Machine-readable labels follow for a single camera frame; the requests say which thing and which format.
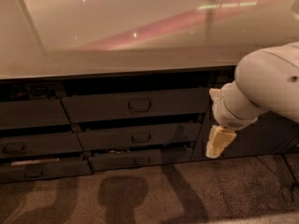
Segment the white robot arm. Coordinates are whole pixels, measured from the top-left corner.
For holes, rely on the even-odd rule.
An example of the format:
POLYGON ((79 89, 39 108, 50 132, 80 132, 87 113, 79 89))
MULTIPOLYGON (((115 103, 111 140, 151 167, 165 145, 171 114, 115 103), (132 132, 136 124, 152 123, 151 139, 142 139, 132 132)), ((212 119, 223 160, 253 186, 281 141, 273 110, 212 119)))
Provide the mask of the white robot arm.
POLYGON ((235 68, 235 79, 211 89, 213 117, 206 156, 218 158, 235 140, 236 133, 266 112, 299 122, 299 46, 258 49, 235 68))

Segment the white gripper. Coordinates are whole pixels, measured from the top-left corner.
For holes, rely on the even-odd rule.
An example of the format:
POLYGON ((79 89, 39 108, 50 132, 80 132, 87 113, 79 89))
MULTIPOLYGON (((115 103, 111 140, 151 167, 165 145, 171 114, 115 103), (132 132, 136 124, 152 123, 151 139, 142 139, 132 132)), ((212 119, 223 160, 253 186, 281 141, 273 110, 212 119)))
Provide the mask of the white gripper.
POLYGON ((237 87, 236 82, 226 83, 221 89, 210 89, 212 112, 218 125, 210 129, 206 156, 218 158, 235 140, 236 132, 250 126, 259 117, 259 108, 237 87))

